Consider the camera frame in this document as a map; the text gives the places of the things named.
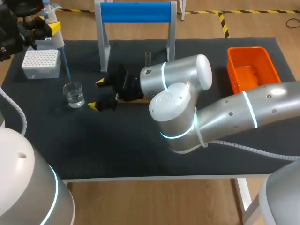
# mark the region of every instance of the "test tube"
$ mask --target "test tube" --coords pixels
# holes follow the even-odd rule
[[[145,52],[145,67],[151,66],[151,52]]]

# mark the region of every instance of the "black table mat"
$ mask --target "black table mat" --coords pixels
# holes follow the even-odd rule
[[[109,69],[124,63],[141,69],[145,51],[152,64],[166,60],[165,40],[111,41]],[[233,46],[263,46],[267,49],[282,82],[294,77],[273,38],[231,38],[177,40],[176,58],[195,54],[208,57],[213,85],[201,93],[201,109],[232,93],[228,74],[227,49]],[[110,93],[98,89],[100,73],[96,41],[66,41],[71,77],[83,85],[86,103]],[[117,111],[98,113],[88,106],[71,110],[62,93],[67,75],[61,68],[58,79],[27,80],[21,64],[24,52],[13,59],[3,83],[4,91],[24,110],[28,120],[26,138],[42,154],[62,179],[138,176],[264,174],[288,164],[240,149],[210,144],[180,155],[168,149],[152,121],[147,104],[118,104]],[[17,112],[2,98],[0,105],[6,125],[21,130]],[[285,155],[300,155],[300,119],[290,119],[249,130],[223,140]]]

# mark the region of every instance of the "wooden floor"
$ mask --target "wooden floor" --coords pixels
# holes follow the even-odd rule
[[[64,8],[93,10],[93,0],[61,0]],[[297,10],[297,0],[187,0],[193,10]],[[93,14],[58,12],[64,39],[96,40]],[[226,14],[232,38],[275,37],[296,79],[300,79],[300,28],[289,29],[295,14]],[[110,39],[165,39],[167,24],[111,23]],[[177,38],[224,38],[218,16],[186,15],[177,20]],[[10,61],[1,64],[0,84]],[[248,179],[252,198],[263,179]],[[239,225],[241,224],[232,181],[172,180],[73,183],[75,225]]]

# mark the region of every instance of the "blue handle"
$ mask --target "blue handle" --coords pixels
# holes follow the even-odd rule
[[[102,2],[104,23],[169,23],[170,2]]]

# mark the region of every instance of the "table leg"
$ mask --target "table leg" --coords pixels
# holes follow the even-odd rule
[[[243,225],[253,225],[261,215],[261,210],[259,207],[259,196],[257,195],[252,201],[247,210],[243,213],[242,221]]]
[[[187,3],[187,0],[183,0],[182,8],[181,8],[181,20],[184,20],[184,16],[186,14],[186,3]]]
[[[182,13],[182,0],[178,0],[180,6],[180,12]]]
[[[252,202],[247,180],[246,178],[235,178],[234,183],[238,192],[240,208],[242,210],[242,213],[244,213]]]

